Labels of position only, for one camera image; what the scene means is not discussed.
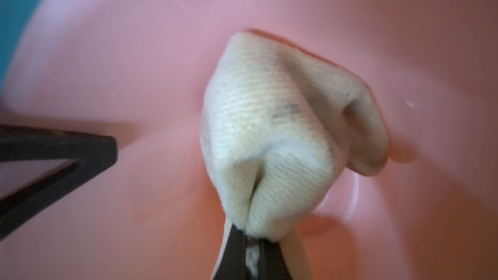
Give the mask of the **beige cleaning cloth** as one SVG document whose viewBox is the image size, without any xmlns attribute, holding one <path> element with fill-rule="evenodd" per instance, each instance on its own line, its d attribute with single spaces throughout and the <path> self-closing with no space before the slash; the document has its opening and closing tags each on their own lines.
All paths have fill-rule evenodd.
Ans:
<svg viewBox="0 0 498 280">
<path fill-rule="evenodd" d="M 312 279 L 298 225 L 345 169 L 375 176 L 390 140 L 366 83 L 253 32 L 233 35 L 204 95 L 200 145 L 226 220 L 277 242 L 293 279 Z"/>
</svg>

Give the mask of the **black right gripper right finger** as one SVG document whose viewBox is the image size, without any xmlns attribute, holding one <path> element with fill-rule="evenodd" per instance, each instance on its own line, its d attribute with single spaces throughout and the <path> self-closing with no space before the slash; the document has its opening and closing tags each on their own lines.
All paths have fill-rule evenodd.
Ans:
<svg viewBox="0 0 498 280">
<path fill-rule="evenodd" d="M 258 247 L 260 256 L 257 279 L 292 280 L 278 242 L 259 239 Z"/>
</svg>

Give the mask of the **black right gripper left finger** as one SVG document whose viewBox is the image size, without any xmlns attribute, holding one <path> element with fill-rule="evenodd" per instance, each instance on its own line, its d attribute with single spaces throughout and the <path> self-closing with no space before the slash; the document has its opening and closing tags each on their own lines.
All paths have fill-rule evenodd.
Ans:
<svg viewBox="0 0 498 280">
<path fill-rule="evenodd" d="M 214 280 L 246 280 L 248 269 L 246 267 L 247 237 L 234 225 L 226 242 L 220 263 L 213 276 Z"/>
</svg>

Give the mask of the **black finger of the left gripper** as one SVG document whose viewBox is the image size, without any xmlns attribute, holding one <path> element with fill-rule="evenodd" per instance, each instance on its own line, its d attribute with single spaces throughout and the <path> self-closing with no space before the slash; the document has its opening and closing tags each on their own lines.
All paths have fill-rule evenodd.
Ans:
<svg viewBox="0 0 498 280">
<path fill-rule="evenodd" d="M 117 158 L 112 136 L 1 125 L 1 163 L 72 160 L 1 199 L 1 238 L 112 167 Z"/>
</svg>

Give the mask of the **pink plastic bucket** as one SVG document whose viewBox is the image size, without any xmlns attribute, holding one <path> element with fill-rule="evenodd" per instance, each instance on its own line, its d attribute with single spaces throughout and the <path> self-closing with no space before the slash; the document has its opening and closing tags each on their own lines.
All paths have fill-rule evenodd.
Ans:
<svg viewBox="0 0 498 280">
<path fill-rule="evenodd" d="M 198 138 L 231 35 L 361 76 L 392 134 L 301 227 L 316 279 L 497 278 L 497 0 L 42 0 L 9 124 L 113 135 L 119 160 L 1 243 L 2 279 L 208 279 L 224 214 Z"/>
</svg>

